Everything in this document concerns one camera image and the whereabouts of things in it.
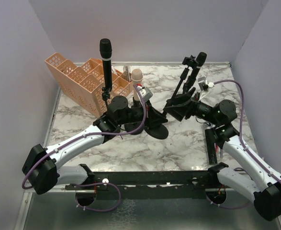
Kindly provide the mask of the black round-base stand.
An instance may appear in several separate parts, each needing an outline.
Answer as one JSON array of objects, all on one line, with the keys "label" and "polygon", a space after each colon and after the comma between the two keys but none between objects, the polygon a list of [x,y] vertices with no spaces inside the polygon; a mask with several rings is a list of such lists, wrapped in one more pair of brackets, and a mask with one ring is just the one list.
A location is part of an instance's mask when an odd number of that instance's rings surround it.
[{"label": "black round-base stand", "polygon": [[[177,84],[176,89],[175,89],[174,93],[172,94],[171,99],[174,99],[174,97],[177,95],[177,92],[180,89],[183,81],[188,76],[189,67],[191,67],[192,69],[195,69],[198,66],[198,61],[196,60],[195,56],[191,55],[190,57],[184,58],[182,65],[186,65],[186,67],[180,75],[180,81]],[[161,139],[161,140],[166,139],[169,135],[169,131],[163,124],[160,124],[153,128],[146,127],[145,132],[147,134],[149,134],[151,137],[156,138],[156,139]]]},{"label": "black round-base stand", "polygon": [[[131,105],[131,108],[141,108],[142,109],[142,104],[140,101],[136,100],[135,97],[133,97],[133,104]],[[138,128],[141,122],[136,122],[136,123],[130,123],[130,124],[125,124],[124,128],[126,132],[133,131],[134,129]],[[143,132],[144,126],[139,128],[136,132],[133,133],[133,135],[139,135]]]},{"label": "black round-base stand", "polygon": [[195,81],[196,81],[196,77],[190,75],[187,78],[187,81],[183,85],[183,93],[187,93],[190,90],[190,88],[194,85]]}]

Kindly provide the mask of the black microphone silver grille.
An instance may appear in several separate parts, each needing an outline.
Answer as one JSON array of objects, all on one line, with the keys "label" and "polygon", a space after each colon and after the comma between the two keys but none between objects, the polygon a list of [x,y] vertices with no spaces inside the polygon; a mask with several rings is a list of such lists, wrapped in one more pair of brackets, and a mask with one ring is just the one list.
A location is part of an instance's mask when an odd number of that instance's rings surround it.
[{"label": "black microphone silver grille", "polygon": [[213,130],[210,128],[205,129],[205,141],[207,147],[207,156],[210,165],[217,164],[217,155],[215,150],[215,137]]}]

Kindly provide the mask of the beige microphone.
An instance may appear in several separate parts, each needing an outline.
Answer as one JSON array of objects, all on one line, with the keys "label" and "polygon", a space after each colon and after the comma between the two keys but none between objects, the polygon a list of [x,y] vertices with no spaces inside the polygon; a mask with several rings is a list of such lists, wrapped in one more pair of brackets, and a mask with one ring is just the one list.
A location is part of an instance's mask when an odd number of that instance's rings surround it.
[{"label": "beige microphone", "polygon": [[[131,80],[132,80],[133,85],[142,84],[143,73],[142,73],[141,69],[134,69],[132,71]],[[135,101],[139,101],[138,95],[137,95],[134,87],[133,87],[133,93],[134,93],[133,99]]]}]

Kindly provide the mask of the black tripod mic stand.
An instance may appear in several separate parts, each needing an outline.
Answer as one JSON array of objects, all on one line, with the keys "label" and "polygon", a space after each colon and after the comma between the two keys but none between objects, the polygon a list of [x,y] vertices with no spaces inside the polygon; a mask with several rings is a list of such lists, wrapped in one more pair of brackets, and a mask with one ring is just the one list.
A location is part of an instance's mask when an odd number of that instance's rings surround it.
[{"label": "black tripod mic stand", "polygon": [[104,141],[107,142],[111,139],[113,139],[118,133],[121,132],[121,126],[117,124],[112,118],[108,115],[108,99],[110,99],[110,89],[106,86],[102,87],[102,99],[105,102],[106,105],[106,112],[103,114],[103,123],[104,127],[102,128],[103,132],[113,133],[111,134],[105,134],[104,135]]}]

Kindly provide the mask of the black slim microphone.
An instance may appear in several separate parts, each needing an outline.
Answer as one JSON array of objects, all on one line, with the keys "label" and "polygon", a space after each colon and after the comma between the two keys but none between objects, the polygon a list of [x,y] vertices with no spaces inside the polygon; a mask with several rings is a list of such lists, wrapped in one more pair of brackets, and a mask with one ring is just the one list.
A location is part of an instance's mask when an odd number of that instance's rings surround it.
[{"label": "black slim microphone", "polygon": [[200,52],[196,58],[196,61],[197,61],[197,66],[195,68],[192,69],[192,72],[191,72],[191,80],[193,82],[195,82],[196,78],[197,78],[197,75],[201,69],[201,67],[203,66],[203,64],[205,63],[206,61],[206,58],[207,58],[207,54],[204,53],[204,52]]}]

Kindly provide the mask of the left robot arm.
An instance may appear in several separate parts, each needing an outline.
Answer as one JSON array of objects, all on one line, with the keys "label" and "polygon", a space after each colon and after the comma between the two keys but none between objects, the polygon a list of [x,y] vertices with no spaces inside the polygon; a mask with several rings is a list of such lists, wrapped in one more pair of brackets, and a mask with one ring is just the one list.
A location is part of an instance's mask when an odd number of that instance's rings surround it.
[{"label": "left robot arm", "polygon": [[25,175],[22,187],[28,189],[25,184],[29,182],[30,188],[41,195],[56,185],[82,184],[88,178],[93,178],[93,173],[83,164],[65,166],[69,160],[122,135],[122,125],[132,125],[132,130],[126,132],[131,135],[141,128],[154,131],[165,129],[164,124],[167,121],[149,101],[141,100],[139,107],[130,108],[124,96],[116,96],[108,105],[106,113],[81,133],[52,146],[43,147],[37,144],[32,147],[22,167]]}]

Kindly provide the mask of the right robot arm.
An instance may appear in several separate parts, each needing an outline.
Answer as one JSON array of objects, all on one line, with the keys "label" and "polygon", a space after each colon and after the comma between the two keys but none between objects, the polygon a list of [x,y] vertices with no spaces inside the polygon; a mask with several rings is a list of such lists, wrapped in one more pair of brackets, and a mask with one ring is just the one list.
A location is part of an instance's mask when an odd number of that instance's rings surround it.
[{"label": "right robot arm", "polygon": [[211,138],[218,147],[230,154],[249,174],[245,177],[224,163],[209,169],[213,178],[229,186],[253,203],[256,211],[268,221],[281,215],[281,173],[270,167],[242,139],[231,122],[237,118],[236,105],[222,100],[214,107],[200,101],[195,89],[172,96],[167,100],[164,112],[178,121],[191,116],[201,118],[214,127]]}]

